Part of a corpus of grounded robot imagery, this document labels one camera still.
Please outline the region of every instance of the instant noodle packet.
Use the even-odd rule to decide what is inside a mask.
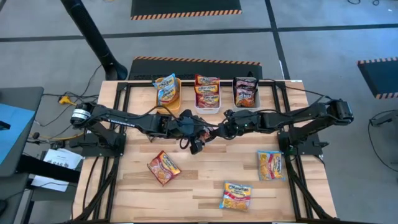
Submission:
[[[177,87],[169,85],[157,92],[158,105],[167,105],[178,98]]]
[[[163,186],[181,173],[181,170],[164,151],[161,151],[155,159],[147,164],[147,167]]]
[[[218,93],[218,85],[195,86],[197,94]]]
[[[253,186],[250,185],[232,184],[226,181],[220,208],[232,208],[246,212],[249,209],[252,188]]]
[[[257,154],[260,180],[284,179],[280,151],[257,151]]]
[[[257,87],[257,78],[245,77],[245,78],[235,78],[236,88],[244,88],[245,90],[255,90]]]
[[[237,88],[235,96],[235,105],[238,107],[246,107],[246,108],[255,107],[256,106],[256,101],[254,99],[255,91]]]
[[[157,90],[164,89],[167,86],[173,85],[178,86],[177,79],[175,78],[175,74],[171,74],[164,78],[161,82],[153,83]]]
[[[204,77],[201,75],[195,75],[195,84],[196,85],[218,85],[220,82],[220,78],[215,77]]]
[[[218,93],[205,93],[197,95],[198,108],[217,108],[220,105],[220,95]]]

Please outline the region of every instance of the white paper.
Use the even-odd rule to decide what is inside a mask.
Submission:
[[[49,162],[58,166],[63,166],[69,169],[76,169],[81,159],[82,159],[81,155],[66,149],[58,149],[58,150],[49,149],[44,157],[45,162]],[[33,186],[44,187],[46,189],[58,190],[62,192],[65,192],[67,190],[68,184],[69,183],[66,181],[55,180],[53,178],[42,177],[39,175],[35,176],[32,182]]]

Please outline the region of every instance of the orange and black striped mat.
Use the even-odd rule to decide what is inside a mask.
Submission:
[[[183,80],[195,79],[195,74],[206,77],[232,79],[245,77],[249,72],[262,79],[260,62],[212,60],[175,57],[135,57],[132,61],[129,80],[151,80],[175,73]]]
[[[241,14],[239,0],[132,0],[131,19],[170,19]]]
[[[376,99],[398,98],[398,57],[357,61]]]

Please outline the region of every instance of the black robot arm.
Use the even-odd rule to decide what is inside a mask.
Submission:
[[[288,113],[265,113],[265,111],[274,110],[256,112],[248,110],[234,112],[228,110],[224,113],[227,122],[220,124],[220,128],[212,131],[211,134],[226,139],[251,132],[270,134],[286,125],[313,120],[301,128],[289,130],[290,144],[297,145],[308,136],[331,125],[348,125],[354,120],[349,105],[343,100],[315,103],[307,108]]]
[[[313,120],[301,128],[289,129],[289,144],[296,146],[309,135],[331,125],[347,125],[353,121],[353,114],[347,102],[331,100],[315,103],[307,108],[279,113],[274,110],[234,112],[225,111],[225,119],[218,125],[206,123],[190,110],[185,110],[179,118],[171,114],[142,114],[112,110],[95,103],[82,103],[73,111],[71,124],[75,128],[86,128],[99,137],[103,147],[120,147],[124,144],[120,134],[106,129],[100,121],[107,121],[138,129],[140,132],[158,138],[186,139],[192,154],[202,150],[204,144],[216,137],[233,139],[246,133],[270,134],[286,125]]]

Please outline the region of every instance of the wooden tabletop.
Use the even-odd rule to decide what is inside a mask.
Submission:
[[[98,103],[113,107],[117,82],[103,82]],[[302,82],[286,81],[287,86],[303,89]],[[259,87],[261,109],[275,109],[271,88]],[[308,106],[305,92],[287,89],[292,110]],[[128,112],[142,114],[154,106],[156,90],[153,87],[133,87],[129,98]],[[282,95],[278,92],[284,111]],[[182,109],[194,109],[193,87],[182,87]],[[124,94],[121,97],[121,109]],[[233,107],[231,87],[221,87],[222,107],[218,114],[201,114],[209,123],[217,124],[223,112]],[[215,139],[204,150],[191,155],[189,149],[181,150],[178,141],[156,139],[150,143],[147,136],[128,128],[127,144],[120,160],[116,190],[113,200],[111,222],[238,222],[238,221],[294,221],[294,211],[289,190],[289,181],[259,181],[257,174],[257,150],[279,150],[276,133],[250,133],[227,141]],[[179,166],[182,173],[162,187],[147,168],[161,150]],[[309,191],[331,216],[336,216],[328,180],[323,164],[314,156],[302,156],[303,169]],[[83,195],[88,174],[94,158],[86,158],[73,204],[73,214],[81,213]],[[88,187],[86,204],[98,188],[101,166],[100,158],[95,166]],[[224,181],[253,186],[248,212],[219,209]],[[302,216],[305,217],[302,194],[298,190]],[[105,203],[100,216],[104,217]]]

